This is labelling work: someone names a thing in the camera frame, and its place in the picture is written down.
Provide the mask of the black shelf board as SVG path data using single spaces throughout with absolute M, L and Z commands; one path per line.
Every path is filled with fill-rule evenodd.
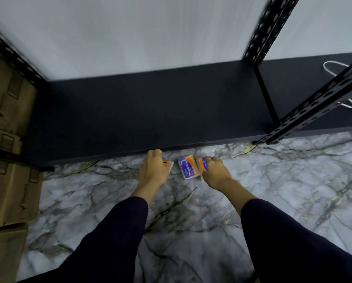
M 256 141 L 333 76 L 352 53 L 244 61 L 51 81 L 37 94 L 23 142 L 32 164 Z

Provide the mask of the person's right hand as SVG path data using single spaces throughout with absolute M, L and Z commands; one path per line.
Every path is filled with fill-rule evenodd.
M 202 175 L 204 181 L 214 190 L 223 192 L 226 184 L 233 180 L 229 170 L 224 166 L 223 161 L 216 158 L 216 166 L 212 171 Z

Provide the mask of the orange blue floss packet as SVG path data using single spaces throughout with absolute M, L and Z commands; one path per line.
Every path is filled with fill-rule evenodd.
M 185 180 L 190 180 L 200 176 L 200 172 L 193 155 L 183 156 L 179 158 L 178 165 Z
M 208 167 L 207 167 L 207 158 L 211 158 L 210 156 L 206 156 L 206 157 L 199 157 L 197 158 L 196 162 L 197 162 L 197 166 L 199 169 L 199 173 L 202 176 L 204 172 L 207 172 Z
M 162 156 L 162 161 L 163 161 L 163 166 L 165 166 L 168 169 L 168 174 L 170 174 L 172 167 L 174 166 L 174 161 L 163 156 Z

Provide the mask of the black perforated shelf upright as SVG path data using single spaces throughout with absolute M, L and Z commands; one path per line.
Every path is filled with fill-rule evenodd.
M 264 61 L 254 68 L 273 125 L 254 145 L 352 128 L 352 53 Z
M 254 70 L 272 119 L 272 127 L 278 124 L 280 120 L 260 73 L 259 66 L 264 61 L 265 56 L 293 12 L 298 1 L 299 0 L 268 0 L 243 55 L 243 60 L 250 64 Z
M 42 73 L 31 65 L 26 57 L 22 56 L 2 34 L 0 34 L 0 58 L 35 88 L 43 89 L 48 86 L 48 81 Z

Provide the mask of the person's left forearm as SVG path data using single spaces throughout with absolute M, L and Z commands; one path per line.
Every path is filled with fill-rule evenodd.
M 18 283 L 134 283 L 149 202 L 159 187 L 154 181 L 139 184 L 135 194 L 116 204 L 58 268 Z

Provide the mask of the brown cardboard box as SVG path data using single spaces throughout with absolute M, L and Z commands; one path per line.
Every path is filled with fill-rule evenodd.
M 20 155 L 22 142 L 0 130 L 0 150 Z M 0 227 L 26 223 L 38 213 L 43 172 L 0 156 Z
M 24 137 L 37 90 L 0 58 L 0 130 Z
M 27 233 L 26 223 L 0 227 L 0 283 L 15 283 Z

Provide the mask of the person's left hand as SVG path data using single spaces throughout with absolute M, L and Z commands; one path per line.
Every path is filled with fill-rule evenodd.
M 145 157 L 139 169 L 139 186 L 146 186 L 154 190 L 158 190 L 166 183 L 169 177 L 168 169 L 163 166 L 161 158 Z

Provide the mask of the person's right forearm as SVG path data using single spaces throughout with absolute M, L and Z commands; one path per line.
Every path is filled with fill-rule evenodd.
M 255 273 L 261 283 L 352 283 L 352 255 L 308 230 L 237 181 L 219 182 L 240 211 Z

